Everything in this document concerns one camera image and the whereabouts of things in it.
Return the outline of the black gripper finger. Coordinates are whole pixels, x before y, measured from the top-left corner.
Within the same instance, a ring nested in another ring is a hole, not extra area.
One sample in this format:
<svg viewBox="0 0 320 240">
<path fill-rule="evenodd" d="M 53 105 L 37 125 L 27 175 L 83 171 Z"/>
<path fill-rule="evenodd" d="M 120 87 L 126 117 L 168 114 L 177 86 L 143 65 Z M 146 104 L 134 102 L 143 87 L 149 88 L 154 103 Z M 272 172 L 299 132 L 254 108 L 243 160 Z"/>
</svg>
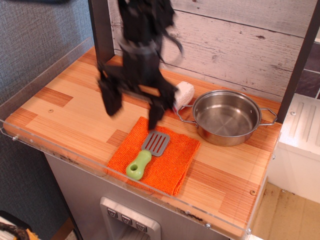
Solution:
<svg viewBox="0 0 320 240">
<path fill-rule="evenodd" d="M 99 80 L 98 85 L 107 114 L 109 116 L 115 115 L 122 107 L 122 93 L 117 86 L 110 81 Z"/>
<path fill-rule="evenodd" d="M 154 130 L 158 121 L 163 118 L 166 110 L 173 108 L 173 101 L 163 97 L 155 97 L 151 99 L 150 110 L 148 114 L 148 129 Z"/>
</svg>

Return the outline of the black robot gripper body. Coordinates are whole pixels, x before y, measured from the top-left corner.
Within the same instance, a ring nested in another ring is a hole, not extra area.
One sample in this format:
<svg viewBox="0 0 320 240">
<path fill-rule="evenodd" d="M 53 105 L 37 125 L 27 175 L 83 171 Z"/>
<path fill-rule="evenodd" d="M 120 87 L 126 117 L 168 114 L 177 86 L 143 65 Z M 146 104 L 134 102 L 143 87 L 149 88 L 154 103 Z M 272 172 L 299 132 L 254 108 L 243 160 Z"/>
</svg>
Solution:
<svg viewBox="0 0 320 240">
<path fill-rule="evenodd" d="M 146 97 L 151 103 L 153 98 L 166 98 L 175 103 L 177 88 L 166 81 L 160 73 L 162 42 L 151 41 L 147 45 L 124 41 L 122 66 L 102 64 L 98 66 L 100 80 L 115 84 L 118 90 Z"/>
</svg>

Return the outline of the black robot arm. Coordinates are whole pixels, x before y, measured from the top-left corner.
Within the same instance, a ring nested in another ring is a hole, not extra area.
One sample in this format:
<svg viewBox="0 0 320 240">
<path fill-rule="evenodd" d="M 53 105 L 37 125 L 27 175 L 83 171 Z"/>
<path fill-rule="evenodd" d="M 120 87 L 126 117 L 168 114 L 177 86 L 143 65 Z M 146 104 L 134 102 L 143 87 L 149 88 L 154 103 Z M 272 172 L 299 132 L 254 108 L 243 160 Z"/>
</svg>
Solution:
<svg viewBox="0 0 320 240">
<path fill-rule="evenodd" d="M 146 98 L 150 105 L 149 130 L 155 129 L 175 103 L 178 90 L 160 72 L 162 41 L 169 37 L 166 28 L 174 24 L 175 14 L 169 0 L 120 0 L 123 23 L 119 41 L 122 65 L 98 64 L 103 103 L 109 116 L 122 107 L 122 94 Z"/>
</svg>

